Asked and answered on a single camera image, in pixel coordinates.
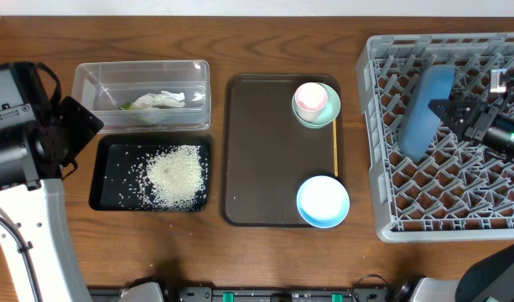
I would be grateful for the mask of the pile of white rice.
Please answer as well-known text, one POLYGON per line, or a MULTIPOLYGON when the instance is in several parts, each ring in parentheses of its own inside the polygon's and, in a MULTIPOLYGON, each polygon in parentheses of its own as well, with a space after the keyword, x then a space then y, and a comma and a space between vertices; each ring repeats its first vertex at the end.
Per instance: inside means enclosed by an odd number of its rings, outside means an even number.
POLYGON ((209 184, 206 146, 195 144, 124 145, 121 180, 111 179, 118 205, 141 211, 200 211, 209 184))

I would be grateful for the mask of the dark blue plate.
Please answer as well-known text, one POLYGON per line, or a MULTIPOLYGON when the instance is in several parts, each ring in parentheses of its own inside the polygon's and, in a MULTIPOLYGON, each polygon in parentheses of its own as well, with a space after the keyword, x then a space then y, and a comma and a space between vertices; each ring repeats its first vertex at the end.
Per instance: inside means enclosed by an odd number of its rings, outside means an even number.
POLYGON ((440 124, 440 118, 428 104, 432 100, 448 100, 453 83, 453 65, 433 65, 420 76, 397 135, 400 152, 412 161, 417 162, 425 155, 440 124))

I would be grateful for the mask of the white tissue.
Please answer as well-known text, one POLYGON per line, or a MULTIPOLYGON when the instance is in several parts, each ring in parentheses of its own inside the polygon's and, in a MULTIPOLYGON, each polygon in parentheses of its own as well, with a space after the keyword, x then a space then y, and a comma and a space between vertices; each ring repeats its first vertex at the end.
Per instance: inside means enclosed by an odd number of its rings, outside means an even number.
POLYGON ((161 91, 159 94, 148 93, 132 102, 129 108, 132 110, 151 110, 165 107, 181 108, 185 106, 184 99, 185 95, 183 92, 161 91))

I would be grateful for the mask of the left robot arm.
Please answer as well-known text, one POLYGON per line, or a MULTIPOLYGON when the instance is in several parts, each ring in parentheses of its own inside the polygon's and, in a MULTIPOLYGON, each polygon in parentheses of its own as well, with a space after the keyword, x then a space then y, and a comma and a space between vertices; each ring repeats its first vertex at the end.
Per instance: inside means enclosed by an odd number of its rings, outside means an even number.
POLYGON ((65 175, 103 123, 43 63, 0 65, 0 247, 21 301, 89 301, 65 210, 65 175))

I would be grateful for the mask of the light blue bowl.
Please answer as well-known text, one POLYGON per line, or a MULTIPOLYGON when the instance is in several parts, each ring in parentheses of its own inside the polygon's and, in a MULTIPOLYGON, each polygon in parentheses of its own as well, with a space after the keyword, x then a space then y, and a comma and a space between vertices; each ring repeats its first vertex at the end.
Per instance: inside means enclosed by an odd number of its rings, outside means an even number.
POLYGON ((317 175, 299 186, 296 206, 300 216, 312 227, 337 227, 350 211, 350 196, 336 178, 317 175))

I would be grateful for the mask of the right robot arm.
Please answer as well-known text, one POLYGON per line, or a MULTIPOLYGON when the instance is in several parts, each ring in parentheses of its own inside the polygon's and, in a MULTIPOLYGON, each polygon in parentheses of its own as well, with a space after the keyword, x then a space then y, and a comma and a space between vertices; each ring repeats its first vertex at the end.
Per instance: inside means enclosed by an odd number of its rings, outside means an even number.
MULTIPOLYGON (((514 71, 490 72, 492 95, 500 105, 483 101, 458 101, 450 97, 454 80, 451 65, 428 68, 411 98, 399 131, 400 151, 417 159, 423 143, 443 123, 461 142, 485 147, 485 154, 514 164, 514 121, 504 117, 512 98, 514 71)), ((514 244, 470 267, 458 281, 418 277, 394 294, 396 301, 514 301, 514 244)))

